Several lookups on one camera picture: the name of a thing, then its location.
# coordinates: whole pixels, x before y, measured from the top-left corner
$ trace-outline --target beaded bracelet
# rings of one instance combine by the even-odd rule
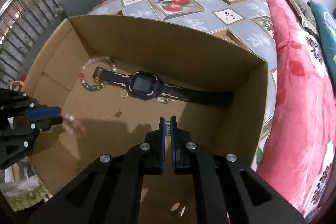
[[[83,87],[86,88],[88,91],[96,91],[96,90],[100,90],[100,89],[105,87],[105,85],[103,83],[100,83],[98,85],[89,85],[84,79],[84,72],[86,71],[86,68],[88,66],[90,66],[94,63],[103,62],[103,61],[107,61],[108,63],[110,63],[110,66],[111,66],[113,71],[117,70],[114,62],[111,60],[111,58],[109,56],[102,56],[102,57],[96,57],[96,58],[89,59],[85,63],[85,65],[82,67],[81,73],[79,74],[79,79],[80,79]]]

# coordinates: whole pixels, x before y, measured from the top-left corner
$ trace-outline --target teal pillow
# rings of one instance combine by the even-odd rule
[[[319,30],[322,51],[328,66],[331,79],[336,87],[336,23],[331,12],[323,5],[310,1],[311,11]]]

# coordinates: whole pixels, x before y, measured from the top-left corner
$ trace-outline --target black watch strap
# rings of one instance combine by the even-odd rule
[[[116,85],[123,86],[125,88],[127,87],[127,79],[130,76],[106,70],[102,67],[97,67],[92,77],[98,81],[113,83]]]
[[[161,96],[173,100],[206,105],[229,103],[232,100],[232,92],[206,92],[181,88],[169,84],[165,84]]]

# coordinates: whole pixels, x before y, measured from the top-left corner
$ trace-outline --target metal railing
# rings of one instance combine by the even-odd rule
[[[28,52],[58,8],[58,0],[7,0],[0,8],[0,87],[18,80]]]

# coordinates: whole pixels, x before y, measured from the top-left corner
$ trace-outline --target pink blanket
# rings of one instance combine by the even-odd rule
[[[266,0],[278,55],[273,125],[258,174],[307,216],[318,206],[335,152],[336,107],[317,41],[285,0]]]

